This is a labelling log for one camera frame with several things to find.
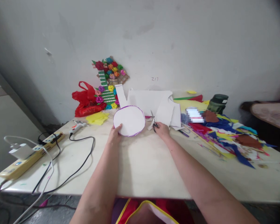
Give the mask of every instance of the hand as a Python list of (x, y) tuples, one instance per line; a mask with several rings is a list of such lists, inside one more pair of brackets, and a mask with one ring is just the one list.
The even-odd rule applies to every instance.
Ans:
[(155, 130), (161, 139), (164, 140), (170, 137), (169, 127), (166, 124), (163, 124), (162, 122), (156, 122), (156, 124), (159, 126), (159, 128), (155, 127)]
[(113, 127), (111, 128), (108, 141), (107, 143), (118, 146), (120, 140), (121, 140), (121, 134), (118, 133), (118, 131), (121, 129), (122, 124), (120, 124), (117, 128)]

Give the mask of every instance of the white table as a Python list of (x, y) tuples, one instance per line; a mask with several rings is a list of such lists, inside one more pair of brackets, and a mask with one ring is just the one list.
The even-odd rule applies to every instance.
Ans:
[[(68, 134), (74, 122), (70, 121), (59, 131)], [(63, 187), (54, 194), (81, 195), (90, 179), (105, 146), (109, 131), (113, 125), (113, 116), (110, 114), (102, 126), (92, 125), (79, 130), (75, 139), (94, 136), (95, 148), (92, 156), (83, 168)], [(236, 158), (221, 161), (217, 156), (202, 148), (204, 144), (194, 134), (187, 138), (173, 129), (171, 136), (180, 145), (205, 166), (238, 200), (255, 203), (280, 203), (280, 153), (270, 148), (267, 152), (270, 157), (262, 155), (268, 163), (268, 168), (255, 169), (238, 162)], [(56, 188), (74, 173), (83, 163), (90, 152), (92, 139), (72, 142), (69, 135), (59, 143), (62, 153), (56, 159), (55, 173), (51, 178), (46, 191)], [(55, 146), (51, 154), (56, 155)], [(5, 192), (31, 193), (39, 178), (49, 165), (48, 156), (41, 158), (22, 177), (6, 183)], [(38, 188), (42, 190), (44, 181)], [(174, 165), (169, 150), (162, 140), (146, 128), (137, 136), (123, 137), (119, 157), (119, 187), (118, 196), (137, 198), (178, 198), (192, 199)]]

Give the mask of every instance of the purple paper edge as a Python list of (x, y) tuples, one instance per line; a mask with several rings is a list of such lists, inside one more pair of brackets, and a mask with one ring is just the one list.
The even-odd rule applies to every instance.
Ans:
[[(143, 113), (142, 110), (141, 110), (141, 112), (142, 112), (143, 117), (144, 117), (144, 128), (145, 128), (145, 124), (146, 124), (145, 115), (144, 115), (144, 113)], [(125, 136), (125, 137), (133, 137), (133, 136), (135, 136), (135, 135), (138, 135), (141, 131), (139, 131), (138, 133), (133, 134), (133, 135), (122, 135), (122, 136)]]

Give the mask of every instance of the person's left hand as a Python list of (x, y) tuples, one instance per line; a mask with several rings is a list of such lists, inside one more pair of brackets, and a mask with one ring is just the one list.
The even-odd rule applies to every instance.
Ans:
[(122, 124), (120, 124), (117, 128), (113, 127), (111, 128), (108, 141), (107, 143), (113, 144), (113, 145), (118, 145), (120, 140), (121, 140), (121, 134), (118, 133), (118, 131), (121, 129)]

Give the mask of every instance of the paper circle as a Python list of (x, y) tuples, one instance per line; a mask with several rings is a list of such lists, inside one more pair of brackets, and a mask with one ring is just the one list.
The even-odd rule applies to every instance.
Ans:
[(113, 118), (114, 127), (122, 124), (119, 133), (131, 137), (139, 134), (145, 127), (145, 116), (136, 106), (126, 106), (118, 110)]

